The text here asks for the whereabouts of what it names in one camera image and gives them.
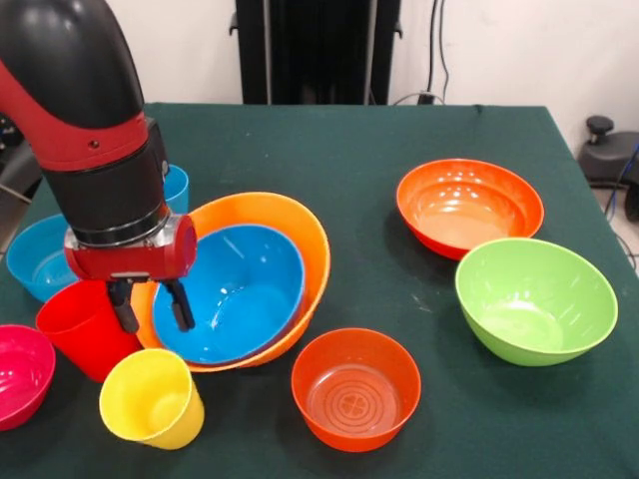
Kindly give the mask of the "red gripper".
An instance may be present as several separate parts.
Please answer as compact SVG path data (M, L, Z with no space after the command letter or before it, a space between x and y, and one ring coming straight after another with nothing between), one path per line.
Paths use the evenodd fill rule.
M179 331L195 328L187 291L176 279L188 274L197 256L197 235L190 216L171 214L152 235L115 247L88 247L66 230L64 254L79 278L107 281L110 303L125 332L136 333L139 323L131 306L132 285L117 279L161 281L171 304L160 311L158 318L166 322L171 313Z

